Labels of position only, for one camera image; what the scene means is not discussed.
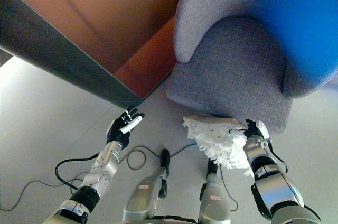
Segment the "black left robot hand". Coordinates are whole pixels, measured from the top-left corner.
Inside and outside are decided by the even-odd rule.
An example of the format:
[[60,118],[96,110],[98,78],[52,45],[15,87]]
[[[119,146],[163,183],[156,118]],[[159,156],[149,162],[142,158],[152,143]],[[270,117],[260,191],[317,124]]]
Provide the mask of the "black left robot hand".
[[130,106],[109,125],[106,137],[107,143],[118,142],[122,149],[129,144],[131,131],[144,119],[145,114],[138,113],[137,108]]

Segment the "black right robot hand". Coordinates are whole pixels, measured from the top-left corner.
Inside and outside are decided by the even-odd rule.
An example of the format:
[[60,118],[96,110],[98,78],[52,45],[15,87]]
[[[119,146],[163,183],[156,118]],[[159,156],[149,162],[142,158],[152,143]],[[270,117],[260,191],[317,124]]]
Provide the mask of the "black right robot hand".
[[270,139],[267,127],[262,121],[253,121],[250,119],[246,119],[246,124],[246,129],[231,129],[229,130],[229,133],[234,136],[242,136],[246,138],[256,135],[261,137],[263,142]]

